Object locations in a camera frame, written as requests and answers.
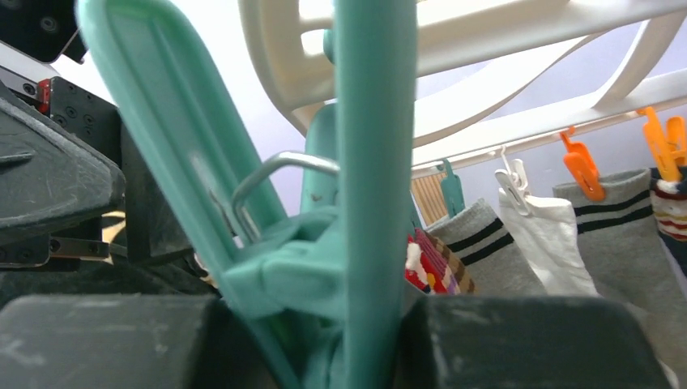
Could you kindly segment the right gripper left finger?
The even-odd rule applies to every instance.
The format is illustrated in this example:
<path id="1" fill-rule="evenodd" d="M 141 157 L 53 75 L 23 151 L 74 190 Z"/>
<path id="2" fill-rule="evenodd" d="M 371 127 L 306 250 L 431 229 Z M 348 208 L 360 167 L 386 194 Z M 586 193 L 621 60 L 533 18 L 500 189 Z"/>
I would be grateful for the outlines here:
<path id="1" fill-rule="evenodd" d="M 4 388 L 274 388 L 247 330 L 200 296 L 33 295 L 1 312 Z"/>

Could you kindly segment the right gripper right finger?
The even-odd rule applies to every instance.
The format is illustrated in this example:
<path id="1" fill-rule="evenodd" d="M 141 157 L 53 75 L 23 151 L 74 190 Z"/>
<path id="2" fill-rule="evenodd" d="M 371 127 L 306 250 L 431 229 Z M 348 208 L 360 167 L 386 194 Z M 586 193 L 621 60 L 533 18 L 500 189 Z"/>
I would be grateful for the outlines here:
<path id="1" fill-rule="evenodd" d="M 397 388 L 668 388 L 638 322 L 592 297 L 429 296 L 403 319 Z"/>

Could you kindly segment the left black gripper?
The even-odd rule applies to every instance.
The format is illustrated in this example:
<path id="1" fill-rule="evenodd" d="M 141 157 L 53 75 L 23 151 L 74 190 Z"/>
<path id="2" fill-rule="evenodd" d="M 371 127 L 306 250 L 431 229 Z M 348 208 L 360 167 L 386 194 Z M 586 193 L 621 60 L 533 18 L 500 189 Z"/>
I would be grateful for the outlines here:
<path id="1" fill-rule="evenodd" d="M 125 177 L 106 156 L 1 87 L 1 243 L 57 232 L 114 210 Z M 87 261 L 76 271 L 1 271 L 1 294 L 188 294 L 215 290 L 184 264 Z"/>

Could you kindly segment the white oval clip hanger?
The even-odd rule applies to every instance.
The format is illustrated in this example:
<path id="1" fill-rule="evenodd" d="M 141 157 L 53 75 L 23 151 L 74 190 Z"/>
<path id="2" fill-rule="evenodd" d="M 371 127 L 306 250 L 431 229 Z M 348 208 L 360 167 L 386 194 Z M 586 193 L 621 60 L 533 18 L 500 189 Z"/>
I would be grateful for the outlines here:
<path id="1" fill-rule="evenodd" d="M 333 24 L 324 2 L 241 1 L 241 24 L 258 78 L 273 105 L 305 134 L 335 94 L 334 68 L 321 33 Z M 651 76 L 686 19 L 683 1 L 423 1 L 410 29 L 418 35 L 419 76 L 481 63 L 474 75 L 415 107 L 413 174 L 450 159 L 464 167 L 501 145 L 515 151 L 554 142 L 573 127 L 584 134 L 626 122 L 646 107 L 686 102 L 686 71 Z M 640 28 L 598 90 L 508 114 L 494 113 L 546 70 L 602 34 Z"/>

